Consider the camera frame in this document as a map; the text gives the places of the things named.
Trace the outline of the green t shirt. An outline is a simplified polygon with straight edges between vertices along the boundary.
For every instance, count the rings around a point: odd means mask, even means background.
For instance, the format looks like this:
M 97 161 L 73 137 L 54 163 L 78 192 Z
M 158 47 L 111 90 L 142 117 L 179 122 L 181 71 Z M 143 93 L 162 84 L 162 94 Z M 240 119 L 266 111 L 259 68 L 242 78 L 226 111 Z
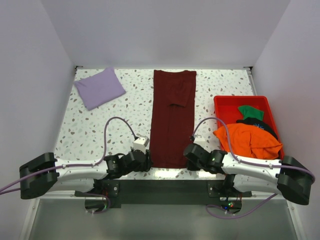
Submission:
M 238 107 L 239 112 L 243 116 L 243 120 L 247 118 L 255 118 L 260 121 L 264 118 L 264 112 L 250 105 L 242 105 Z

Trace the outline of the folded lilac t shirt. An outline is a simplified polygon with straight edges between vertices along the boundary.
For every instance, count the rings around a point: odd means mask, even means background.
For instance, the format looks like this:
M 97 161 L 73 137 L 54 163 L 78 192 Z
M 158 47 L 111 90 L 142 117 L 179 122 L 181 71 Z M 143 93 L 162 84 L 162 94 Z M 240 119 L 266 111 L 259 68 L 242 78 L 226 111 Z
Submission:
M 77 80 L 74 82 L 74 86 L 88 111 L 126 93 L 113 67 L 108 67 L 93 76 Z

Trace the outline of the red plastic bin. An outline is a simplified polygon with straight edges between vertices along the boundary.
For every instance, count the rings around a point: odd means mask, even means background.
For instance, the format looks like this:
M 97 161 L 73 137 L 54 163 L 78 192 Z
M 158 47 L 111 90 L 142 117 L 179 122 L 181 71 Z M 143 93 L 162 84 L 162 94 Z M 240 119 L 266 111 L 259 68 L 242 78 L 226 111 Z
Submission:
M 222 126 L 226 127 L 228 124 L 238 124 L 236 123 L 236 120 L 243 120 L 243 115 L 239 112 L 238 107 L 248 105 L 264 112 L 264 117 L 262 121 L 268 124 L 274 130 L 274 132 L 278 136 L 278 141 L 282 143 L 279 137 L 274 116 L 271 111 L 271 107 L 265 96 L 231 96 L 231 95 L 222 96 L 220 95 L 220 96 L 215 96 L 213 99 L 213 102 L 214 102 L 215 117 L 221 120 L 216 122 L 217 129 Z M 219 141 L 219 144 L 221 149 L 224 151 L 220 141 Z M 279 157 L 276 159 L 282 160 L 284 158 L 284 155 L 285 153 L 284 153 L 283 144 L 282 144 L 282 149 L 279 151 Z

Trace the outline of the orange t shirt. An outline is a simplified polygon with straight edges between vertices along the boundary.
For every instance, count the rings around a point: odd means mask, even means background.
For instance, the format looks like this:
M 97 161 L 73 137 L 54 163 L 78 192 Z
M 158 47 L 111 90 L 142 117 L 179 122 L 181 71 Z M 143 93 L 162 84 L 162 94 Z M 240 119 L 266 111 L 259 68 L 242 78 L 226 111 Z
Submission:
M 243 123 L 221 126 L 213 132 L 223 149 L 248 158 L 274 160 L 279 157 L 283 144 L 269 132 Z

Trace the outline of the black t shirt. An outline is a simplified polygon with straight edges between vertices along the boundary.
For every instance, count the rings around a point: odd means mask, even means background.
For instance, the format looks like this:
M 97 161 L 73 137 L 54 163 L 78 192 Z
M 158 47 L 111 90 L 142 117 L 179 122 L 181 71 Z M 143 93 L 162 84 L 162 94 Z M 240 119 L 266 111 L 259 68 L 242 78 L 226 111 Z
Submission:
M 262 120 L 259 120 L 259 119 L 254 118 L 254 117 L 247 117 L 245 119 L 236 120 L 236 123 L 238 123 L 238 124 L 246 124 L 246 125 L 251 125 L 251 126 L 258 127 L 260 129 L 270 133 L 275 139 L 278 140 L 278 136 L 275 133 L 275 131 L 267 123 L 263 122 Z

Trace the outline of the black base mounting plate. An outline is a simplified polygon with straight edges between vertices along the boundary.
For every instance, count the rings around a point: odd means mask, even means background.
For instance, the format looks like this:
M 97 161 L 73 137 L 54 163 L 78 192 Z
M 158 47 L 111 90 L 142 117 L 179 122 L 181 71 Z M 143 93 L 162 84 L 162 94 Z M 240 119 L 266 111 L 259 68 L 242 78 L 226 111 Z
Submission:
M 221 198 L 249 198 L 250 191 L 241 193 L 224 180 L 96 180 L 89 192 L 76 191 L 85 197 L 86 209 L 101 210 L 110 200 L 109 208 L 122 205 L 210 205 Z

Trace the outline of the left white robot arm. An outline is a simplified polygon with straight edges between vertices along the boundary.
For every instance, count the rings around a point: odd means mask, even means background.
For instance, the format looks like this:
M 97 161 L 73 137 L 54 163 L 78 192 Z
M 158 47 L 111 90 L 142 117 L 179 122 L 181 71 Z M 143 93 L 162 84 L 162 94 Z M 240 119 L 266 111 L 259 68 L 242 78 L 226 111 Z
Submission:
M 52 152 L 48 152 L 20 166 L 20 198 L 35 199 L 55 191 L 78 191 L 99 196 L 104 190 L 102 180 L 119 179 L 131 172 L 147 172 L 152 165 L 149 150 L 108 155 L 101 163 L 56 159 Z

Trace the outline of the maroon t shirt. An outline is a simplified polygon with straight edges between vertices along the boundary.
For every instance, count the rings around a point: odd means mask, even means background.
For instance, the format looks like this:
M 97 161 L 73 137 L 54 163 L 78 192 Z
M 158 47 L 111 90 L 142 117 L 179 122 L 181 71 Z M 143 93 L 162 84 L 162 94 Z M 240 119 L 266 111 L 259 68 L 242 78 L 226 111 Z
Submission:
M 184 150 L 194 131 L 196 76 L 189 70 L 154 71 L 149 151 L 156 168 L 187 166 Z

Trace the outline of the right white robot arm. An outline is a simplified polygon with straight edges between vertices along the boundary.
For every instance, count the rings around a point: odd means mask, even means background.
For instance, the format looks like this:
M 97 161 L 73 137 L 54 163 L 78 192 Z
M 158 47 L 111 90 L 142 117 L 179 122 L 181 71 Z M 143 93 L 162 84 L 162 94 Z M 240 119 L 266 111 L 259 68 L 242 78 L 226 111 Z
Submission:
M 225 176 L 223 183 L 214 187 L 221 196 L 264 192 L 281 195 L 298 205 L 309 204 L 315 177 L 294 157 L 261 160 L 222 150 L 208 152 L 195 143 L 189 144 L 183 155 L 199 169 Z

